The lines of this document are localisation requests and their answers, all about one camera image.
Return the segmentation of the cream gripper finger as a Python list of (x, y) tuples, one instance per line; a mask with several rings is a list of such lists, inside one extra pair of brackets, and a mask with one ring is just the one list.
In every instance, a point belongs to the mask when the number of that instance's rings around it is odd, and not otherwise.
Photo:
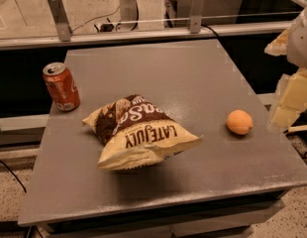
[(269, 43), (264, 52), (271, 56), (285, 56), (287, 54), (287, 40), (289, 30), (285, 29), (276, 39)]

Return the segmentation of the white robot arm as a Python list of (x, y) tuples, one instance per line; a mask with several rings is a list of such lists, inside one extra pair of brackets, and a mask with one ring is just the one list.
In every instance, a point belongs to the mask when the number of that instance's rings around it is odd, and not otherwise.
[(286, 129), (307, 110), (307, 6), (264, 52), (275, 57), (286, 56), (298, 67), (294, 74), (283, 75), (279, 80), (269, 112), (270, 123)]

